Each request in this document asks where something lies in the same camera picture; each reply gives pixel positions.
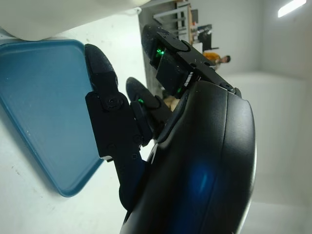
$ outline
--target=person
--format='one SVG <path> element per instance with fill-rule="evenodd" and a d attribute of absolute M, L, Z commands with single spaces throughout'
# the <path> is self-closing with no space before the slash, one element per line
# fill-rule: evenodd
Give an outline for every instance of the person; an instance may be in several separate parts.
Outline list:
<path fill-rule="evenodd" d="M 231 61 L 231 56 L 226 55 L 224 57 L 220 57 L 219 54 L 214 52 L 204 52 L 203 55 L 210 60 L 211 62 L 215 63 L 215 70 L 220 67 L 220 64 L 222 63 L 228 63 Z"/>

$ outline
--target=background room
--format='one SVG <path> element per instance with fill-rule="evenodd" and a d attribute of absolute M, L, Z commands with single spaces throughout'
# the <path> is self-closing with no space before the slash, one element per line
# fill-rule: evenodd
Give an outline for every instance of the background room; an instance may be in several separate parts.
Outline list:
<path fill-rule="evenodd" d="M 192 17 L 190 28 L 211 25 L 207 52 L 231 56 L 217 72 L 240 88 L 256 125 L 256 182 L 243 234 L 309 234 L 312 228 L 312 4 L 279 18 L 288 2 L 152 0 L 139 15 L 141 28 L 157 23 L 188 42 L 196 39 L 181 21 Z M 185 5 L 190 14 L 163 14 Z M 145 67 L 149 89 L 161 94 L 146 60 Z"/>

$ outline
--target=orange shirt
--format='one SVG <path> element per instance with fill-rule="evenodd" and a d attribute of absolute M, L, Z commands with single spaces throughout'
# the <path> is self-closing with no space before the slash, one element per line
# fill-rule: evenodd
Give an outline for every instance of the orange shirt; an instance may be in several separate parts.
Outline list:
<path fill-rule="evenodd" d="M 216 61 L 219 61 L 221 59 L 220 55 L 214 52 L 204 52 L 203 55 L 210 60 L 211 62 L 216 63 Z"/>

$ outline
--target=white table surface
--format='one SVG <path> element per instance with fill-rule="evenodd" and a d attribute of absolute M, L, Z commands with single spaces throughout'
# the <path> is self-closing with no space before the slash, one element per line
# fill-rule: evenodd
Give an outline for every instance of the white table surface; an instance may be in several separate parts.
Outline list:
<path fill-rule="evenodd" d="M 146 84 L 138 17 L 114 15 L 57 35 L 98 46 L 112 63 L 119 90 L 133 76 Z M 0 43 L 12 40 L 0 35 Z M 152 143 L 141 149 L 147 158 Z M 59 195 L 0 106 L 0 233 L 118 234 L 126 214 L 113 163 L 104 162 L 74 197 Z"/>

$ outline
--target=ceiling light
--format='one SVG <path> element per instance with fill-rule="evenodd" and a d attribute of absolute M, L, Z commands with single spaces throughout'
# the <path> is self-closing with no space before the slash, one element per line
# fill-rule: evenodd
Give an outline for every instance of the ceiling light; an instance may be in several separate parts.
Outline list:
<path fill-rule="evenodd" d="M 280 17 L 288 14 L 289 12 L 297 9 L 298 7 L 302 6 L 306 2 L 307 2 L 307 0 L 293 0 L 289 3 L 287 3 L 285 6 L 281 7 L 278 10 L 277 16 L 280 18 Z"/>

